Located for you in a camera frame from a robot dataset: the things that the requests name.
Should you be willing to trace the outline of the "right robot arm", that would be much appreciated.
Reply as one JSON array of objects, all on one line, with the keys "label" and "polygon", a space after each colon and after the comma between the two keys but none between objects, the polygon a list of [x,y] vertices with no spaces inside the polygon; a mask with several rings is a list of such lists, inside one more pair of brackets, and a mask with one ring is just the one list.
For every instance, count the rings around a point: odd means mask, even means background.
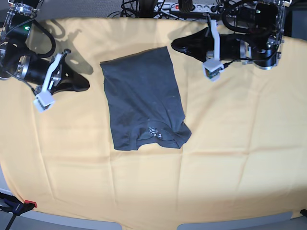
[{"label": "right robot arm", "polygon": [[[56,41],[37,20],[38,0],[11,0],[7,17],[0,33],[0,78],[15,78],[26,84],[34,95],[42,91],[43,84],[47,91],[55,94],[63,91],[83,92],[90,88],[89,81],[74,71],[65,61],[70,49],[64,49],[54,70],[51,65],[56,61]],[[30,50],[26,41],[31,27],[37,27],[51,42],[46,53]]]}]

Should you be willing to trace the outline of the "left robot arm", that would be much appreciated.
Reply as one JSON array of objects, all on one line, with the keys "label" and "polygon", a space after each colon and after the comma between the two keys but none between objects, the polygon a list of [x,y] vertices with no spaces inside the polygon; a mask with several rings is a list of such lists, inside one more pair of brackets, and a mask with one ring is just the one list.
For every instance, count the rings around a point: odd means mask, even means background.
[{"label": "left robot arm", "polygon": [[264,70],[277,66],[284,32],[283,0],[223,0],[213,12],[219,13],[231,33],[214,36],[215,16],[208,14],[206,28],[175,39],[171,47],[201,62],[216,58],[253,63]]}]

